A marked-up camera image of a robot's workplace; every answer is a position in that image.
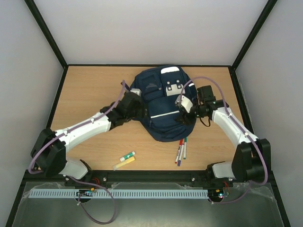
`wooden tabletop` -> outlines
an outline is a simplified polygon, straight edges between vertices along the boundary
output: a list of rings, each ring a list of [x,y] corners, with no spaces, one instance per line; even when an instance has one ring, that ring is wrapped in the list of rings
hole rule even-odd
[[[148,67],[71,66],[69,67],[59,103],[54,115],[52,130],[63,129],[81,122],[118,97],[120,82],[130,85],[134,77]],[[207,76],[222,88],[233,113],[242,121],[238,102],[228,68],[184,67],[191,77]],[[206,80],[196,80],[196,88],[211,85]],[[214,95],[221,99],[212,85]],[[74,147],[67,156],[83,159],[94,170],[112,170],[119,158],[135,151],[135,161],[119,170],[204,170],[208,164],[231,161],[235,148],[219,126],[212,122],[205,127],[196,122],[187,139],[187,158],[181,166],[174,163],[178,141],[155,141],[140,122],[130,121],[109,132],[99,134]]]

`marker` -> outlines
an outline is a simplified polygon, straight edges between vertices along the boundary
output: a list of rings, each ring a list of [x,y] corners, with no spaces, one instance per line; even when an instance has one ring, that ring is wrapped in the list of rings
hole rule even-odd
[[[186,159],[186,146],[187,146],[187,137],[185,137],[185,142],[184,142],[183,159]]]
[[[120,161],[123,162],[127,159],[129,159],[130,157],[134,156],[136,153],[134,151],[132,151],[131,153],[128,153],[127,155],[124,155],[123,157],[120,158]]]
[[[114,165],[113,169],[117,170],[118,168],[120,168],[120,167],[122,167],[122,166],[124,166],[124,165],[126,165],[128,163],[131,163],[133,161],[135,161],[135,158],[134,157],[130,157],[129,159],[127,159],[127,160],[125,160],[123,162],[120,162],[120,163]]]
[[[179,158],[179,155],[180,155],[180,152],[181,152],[182,142],[183,142],[183,139],[181,139],[180,143],[179,143],[179,148],[178,148],[178,151],[177,151],[177,156],[176,156],[175,164],[177,164],[177,162],[178,162],[178,158]]]
[[[179,158],[178,158],[178,166],[181,165],[181,157],[182,157],[183,149],[184,149],[184,140],[183,140],[182,145],[181,145],[181,151],[180,151],[180,155],[179,155]]]

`yellow tube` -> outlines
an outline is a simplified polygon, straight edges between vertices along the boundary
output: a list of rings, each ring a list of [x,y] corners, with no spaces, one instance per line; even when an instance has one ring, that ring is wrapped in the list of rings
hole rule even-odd
[[[128,163],[131,163],[132,161],[135,161],[134,157],[130,157],[129,159],[127,159],[127,160],[125,160],[123,162],[120,162],[120,163],[114,165],[113,168],[114,168],[114,170],[117,170],[118,168],[120,168],[120,167],[122,167],[122,166],[124,166],[124,165],[126,165]]]

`white wall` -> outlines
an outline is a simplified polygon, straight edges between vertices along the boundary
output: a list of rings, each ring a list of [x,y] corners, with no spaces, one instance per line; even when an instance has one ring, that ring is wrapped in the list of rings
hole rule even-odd
[[[303,1],[278,1],[237,73],[293,227],[303,223]]]
[[[5,226],[62,67],[23,0],[0,1],[0,31],[0,226]]]
[[[68,63],[231,65],[267,0],[35,0]]]

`backpack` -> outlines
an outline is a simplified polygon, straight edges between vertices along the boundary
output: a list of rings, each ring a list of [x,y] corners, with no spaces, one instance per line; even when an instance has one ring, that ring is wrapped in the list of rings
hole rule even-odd
[[[172,142],[187,137],[195,123],[184,125],[175,121],[180,109],[175,101],[181,89],[190,78],[181,67],[175,65],[160,66],[144,70],[138,74],[130,88],[141,90],[141,97],[148,109],[147,118],[136,118],[148,133],[157,141]],[[184,89],[184,96],[197,103],[196,87],[192,83]]]

